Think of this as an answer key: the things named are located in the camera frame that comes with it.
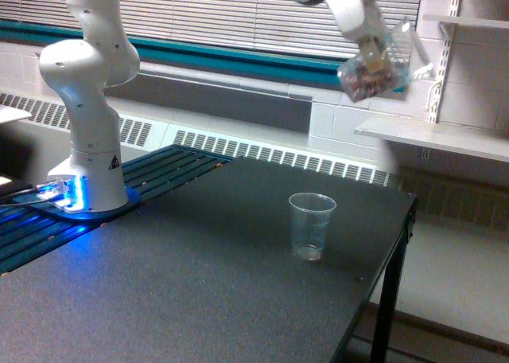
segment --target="blue glowing light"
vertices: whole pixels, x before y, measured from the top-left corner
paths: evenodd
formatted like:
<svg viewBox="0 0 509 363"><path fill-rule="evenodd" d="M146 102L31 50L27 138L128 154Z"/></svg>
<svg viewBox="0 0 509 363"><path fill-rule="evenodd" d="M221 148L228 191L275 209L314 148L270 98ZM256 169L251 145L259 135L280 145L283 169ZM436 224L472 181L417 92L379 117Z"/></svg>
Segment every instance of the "blue glowing light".
<svg viewBox="0 0 509 363"><path fill-rule="evenodd" d="M76 176L74 178L74 209L81 210L85 207L85 199L84 199L84 182L82 181L81 176Z"/></svg>

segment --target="plastic cup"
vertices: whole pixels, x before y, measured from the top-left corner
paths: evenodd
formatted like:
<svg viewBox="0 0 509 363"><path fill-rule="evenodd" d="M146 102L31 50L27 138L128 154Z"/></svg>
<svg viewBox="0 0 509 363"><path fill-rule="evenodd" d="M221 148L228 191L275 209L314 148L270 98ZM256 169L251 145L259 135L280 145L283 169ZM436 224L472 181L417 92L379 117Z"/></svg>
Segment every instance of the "plastic cup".
<svg viewBox="0 0 509 363"><path fill-rule="evenodd" d="M293 255L306 261L319 260L336 202L318 193L296 193L288 201L291 208Z"/></svg>

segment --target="window blinds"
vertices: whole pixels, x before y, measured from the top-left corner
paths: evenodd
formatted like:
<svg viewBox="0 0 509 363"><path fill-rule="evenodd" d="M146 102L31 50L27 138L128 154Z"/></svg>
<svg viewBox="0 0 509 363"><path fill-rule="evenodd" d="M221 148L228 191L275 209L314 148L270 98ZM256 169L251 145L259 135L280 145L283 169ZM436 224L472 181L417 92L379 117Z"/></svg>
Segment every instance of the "window blinds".
<svg viewBox="0 0 509 363"><path fill-rule="evenodd" d="M324 3L288 0L120 0L128 34L207 45L348 58L357 46ZM417 20L420 0L379 0L389 27ZM0 19L77 28L65 0L0 0Z"/></svg>

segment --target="shelf bracket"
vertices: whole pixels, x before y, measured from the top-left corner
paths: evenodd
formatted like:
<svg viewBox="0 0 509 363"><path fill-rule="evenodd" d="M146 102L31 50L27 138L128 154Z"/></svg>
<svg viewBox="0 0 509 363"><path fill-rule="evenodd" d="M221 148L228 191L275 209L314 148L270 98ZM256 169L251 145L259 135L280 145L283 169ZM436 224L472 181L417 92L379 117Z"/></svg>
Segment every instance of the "shelf bracket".
<svg viewBox="0 0 509 363"><path fill-rule="evenodd" d="M451 0L449 8L449 16L457 17L460 9L461 0ZM442 103L442 95L445 86L445 77L449 67L449 57L451 54L451 47L453 45L454 33L456 25L446 22L439 22L438 27L444 35L442 53L440 63L437 70L437 78L435 84L431 87L428 94L428 101L426 103L426 110L429 112L428 122L436 123L438 121L438 114Z"/></svg>
<svg viewBox="0 0 509 363"><path fill-rule="evenodd" d="M451 41L453 39L454 30L456 27L455 24L448 22L438 22L438 27L440 28L440 31L446 40Z"/></svg>

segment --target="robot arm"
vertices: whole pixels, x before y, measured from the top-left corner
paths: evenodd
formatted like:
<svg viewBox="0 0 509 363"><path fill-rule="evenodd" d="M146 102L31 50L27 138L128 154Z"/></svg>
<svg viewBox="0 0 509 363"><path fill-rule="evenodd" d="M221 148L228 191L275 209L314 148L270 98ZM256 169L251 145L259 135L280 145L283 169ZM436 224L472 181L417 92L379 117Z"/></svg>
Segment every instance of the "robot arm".
<svg viewBox="0 0 509 363"><path fill-rule="evenodd" d="M49 172L49 180L70 180L73 187L70 195L53 204L68 213L106 212L128 199L119 114L108 107L103 89L133 79L139 57L124 33L119 0L66 2L83 26L84 39L44 48L39 64L48 86L64 101L71 122L71 155Z"/></svg>
<svg viewBox="0 0 509 363"><path fill-rule="evenodd" d="M315 5L324 0L293 0ZM369 72L383 67L388 29L375 0L325 0L343 35L359 45L361 56Z"/></svg>

